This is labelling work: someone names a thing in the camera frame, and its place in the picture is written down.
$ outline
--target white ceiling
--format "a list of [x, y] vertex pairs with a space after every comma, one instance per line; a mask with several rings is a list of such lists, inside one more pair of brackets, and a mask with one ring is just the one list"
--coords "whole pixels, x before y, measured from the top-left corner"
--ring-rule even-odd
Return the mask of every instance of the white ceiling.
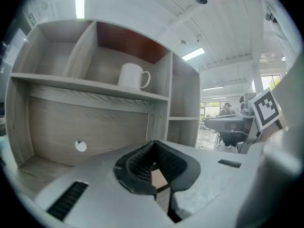
[[[131, 28], [181, 57], [203, 47], [205, 54], [188, 61], [200, 70], [201, 88], [225, 86], [203, 91], [205, 97], [245, 92], [252, 81], [251, 65], [259, 63], [260, 53], [280, 53], [269, 25], [264, 25], [261, 0], [208, 0], [206, 5], [195, 0], [86, 0], [85, 3], [86, 19]], [[37, 23], [75, 19], [75, 0], [27, 0], [23, 12], [26, 17], [33, 13]]]

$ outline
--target white mug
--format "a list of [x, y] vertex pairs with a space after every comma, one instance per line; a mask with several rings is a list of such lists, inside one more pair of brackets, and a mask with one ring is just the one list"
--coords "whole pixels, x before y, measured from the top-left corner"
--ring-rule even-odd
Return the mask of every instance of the white mug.
[[[143, 74], [148, 74], [149, 78], [147, 83], [144, 86], [141, 86]], [[148, 71], [143, 71], [143, 69], [136, 64], [126, 63], [120, 71], [118, 86], [140, 90], [148, 86], [150, 79], [151, 75]]]

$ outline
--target black slot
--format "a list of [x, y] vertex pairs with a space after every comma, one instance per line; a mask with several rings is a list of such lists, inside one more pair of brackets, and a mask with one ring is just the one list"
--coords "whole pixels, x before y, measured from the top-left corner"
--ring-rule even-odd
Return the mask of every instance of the black slot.
[[224, 160], [224, 159], [219, 160], [218, 163], [223, 164], [223, 165], [228, 165], [231, 167], [235, 167], [235, 168], [239, 168], [242, 164], [240, 162], [229, 161], [229, 160]]
[[87, 184], [75, 181], [47, 212], [59, 220], [63, 220], [87, 188]]

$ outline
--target black vent grille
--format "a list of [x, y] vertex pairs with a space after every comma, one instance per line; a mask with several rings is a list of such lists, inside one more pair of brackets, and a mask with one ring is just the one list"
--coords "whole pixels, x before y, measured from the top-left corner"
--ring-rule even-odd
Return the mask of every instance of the black vent grille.
[[87, 188], [87, 184], [75, 181], [61, 197], [47, 210], [59, 220], [63, 220]]

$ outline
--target circular hole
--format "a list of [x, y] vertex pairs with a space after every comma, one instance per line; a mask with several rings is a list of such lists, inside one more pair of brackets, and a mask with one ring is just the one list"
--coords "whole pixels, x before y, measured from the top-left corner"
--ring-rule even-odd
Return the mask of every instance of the circular hole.
[[80, 152], [86, 151], [86, 144], [85, 144], [85, 142], [83, 142], [83, 141], [81, 141], [81, 140], [77, 140], [77, 141], [75, 142], [75, 147], [76, 147], [76, 149], [77, 149], [78, 151], [80, 151]]

